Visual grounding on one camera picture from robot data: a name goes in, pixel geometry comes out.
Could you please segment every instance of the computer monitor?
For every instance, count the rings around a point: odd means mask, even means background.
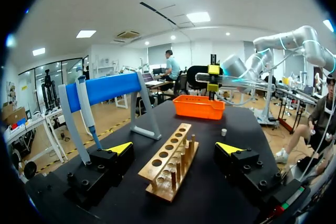
[[[161,68],[153,69],[153,74],[161,74],[161,73],[162,73]]]
[[[312,87],[312,86],[309,86],[309,85],[306,85],[306,86],[305,86],[305,89],[303,90],[303,92],[304,92],[305,94],[309,94],[309,95],[311,95],[311,94],[313,93],[313,87]]]
[[[142,78],[143,78],[145,83],[149,82],[149,81],[154,81],[154,78],[152,77],[152,75],[150,73],[143,73]]]

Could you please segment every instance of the black table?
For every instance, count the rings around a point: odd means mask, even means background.
[[[159,141],[130,132],[128,125],[101,141],[103,148],[128,141],[134,144],[135,161],[119,187],[112,187],[100,204],[90,212],[107,223],[252,223],[259,210],[237,187],[231,186],[213,160],[215,142],[239,148],[252,148],[260,154],[264,169],[277,172],[267,139],[253,113],[246,108],[228,106],[219,121],[185,118],[175,114],[171,101],[154,108],[162,138]],[[137,119],[150,130],[148,115]],[[200,143],[195,159],[172,203],[148,194],[149,182],[139,170],[158,151],[181,123],[190,123],[190,134]],[[226,137],[221,129],[226,128]],[[66,182],[68,171],[80,164],[79,156],[54,173]]]

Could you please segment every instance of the black bolt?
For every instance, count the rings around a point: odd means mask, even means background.
[[[267,182],[265,180],[259,181],[259,185],[258,185],[259,189],[261,189],[261,190],[265,189],[266,186],[267,186]]]
[[[82,187],[88,188],[90,186],[90,182],[87,179],[82,180]]]
[[[275,179],[281,179],[281,173],[275,173],[274,178]]]
[[[259,168],[262,168],[262,166],[263,166],[263,162],[262,162],[262,161],[257,161],[257,166],[258,166]]]
[[[104,165],[98,165],[97,168],[98,168],[98,171],[100,171],[101,173],[105,170]]]
[[[244,165],[243,166],[244,172],[248,173],[251,170],[251,166],[249,165]]]
[[[75,178],[75,175],[73,173],[68,173],[68,180],[72,180]]]

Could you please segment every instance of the black pants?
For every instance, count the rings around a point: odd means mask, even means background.
[[[172,78],[170,78],[169,76],[165,76],[162,79],[164,79],[166,81],[176,81],[176,80],[173,80]],[[173,87],[174,87],[174,84],[169,83],[169,84],[161,86],[160,89],[161,89],[161,91],[167,91],[168,89],[172,89]]]

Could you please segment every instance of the orange plastic bin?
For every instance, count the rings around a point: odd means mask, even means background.
[[[222,118],[225,109],[224,102],[210,101],[209,97],[197,95],[180,95],[173,102],[177,115],[192,116],[194,118],[219,120]]]

